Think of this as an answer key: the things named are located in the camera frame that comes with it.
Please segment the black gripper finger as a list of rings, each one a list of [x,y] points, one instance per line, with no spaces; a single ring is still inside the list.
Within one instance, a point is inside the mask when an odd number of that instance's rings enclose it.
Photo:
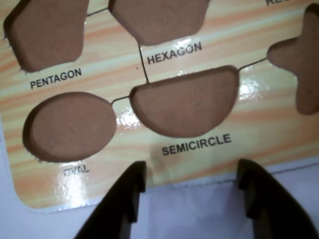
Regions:
[[[246,217],[256,239],[317,239],[309,215],[296,199],[258,163],[240,159],[238,188],[244,192]]]
[[[131,164],[97,205],[77,239],[129,239],[138,220],[140,194],[146,190],[146,162]]]

